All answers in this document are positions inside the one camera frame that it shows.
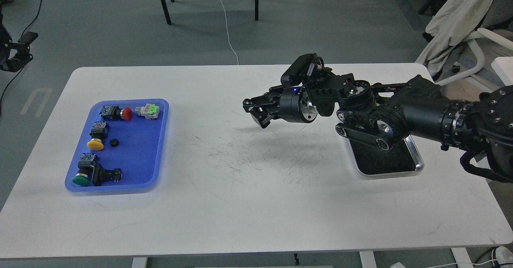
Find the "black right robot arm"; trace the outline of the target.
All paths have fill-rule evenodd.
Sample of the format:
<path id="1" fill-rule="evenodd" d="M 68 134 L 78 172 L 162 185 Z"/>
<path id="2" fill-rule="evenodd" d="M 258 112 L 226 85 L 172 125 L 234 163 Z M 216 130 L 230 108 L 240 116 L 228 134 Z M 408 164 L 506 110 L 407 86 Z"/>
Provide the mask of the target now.
<path id="1" fill-rule="evenodd" d="M 390 151 L 409 135 L 437 141 L 441 149 L 464 151 L 460 164 L 470 174 L 512 182 L 512 86 L 482 93 L 478 101 L 451 100 L 440 86 L 415 76 L 406 83 L 370 84 L 352 73 L 300 76 L 283 81 L 242 107 L 266 128 L 271 120 L 311 123 L 335 111 L 339 135 Z"/>

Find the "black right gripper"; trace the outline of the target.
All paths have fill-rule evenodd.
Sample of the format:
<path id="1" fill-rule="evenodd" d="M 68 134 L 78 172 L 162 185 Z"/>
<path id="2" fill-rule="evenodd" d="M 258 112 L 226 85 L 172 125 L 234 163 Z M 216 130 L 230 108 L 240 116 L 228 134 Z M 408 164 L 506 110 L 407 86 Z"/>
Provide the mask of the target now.
<path id="1" fill-rule="evenodd" d="M 319 114 L 303 88 L 272 86 L 262 96 L 245 99 L 242 107 L 265 129 L 278 118 L 291 123 L 311 123 Z"/>

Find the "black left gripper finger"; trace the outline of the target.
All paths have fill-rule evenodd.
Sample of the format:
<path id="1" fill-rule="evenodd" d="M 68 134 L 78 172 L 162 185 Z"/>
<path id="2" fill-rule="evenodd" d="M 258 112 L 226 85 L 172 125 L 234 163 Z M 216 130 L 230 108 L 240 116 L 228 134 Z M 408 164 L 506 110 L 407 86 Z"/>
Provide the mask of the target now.
<path id="1" fill-rule="evenodd" d="M 38 38 L 36 32 L 26 32 L 16 43 L 7 31 L 1 32 L 0 37 L 0 69 L 6 72 L 18 72 L 32 59 L 30 44 Z"/>

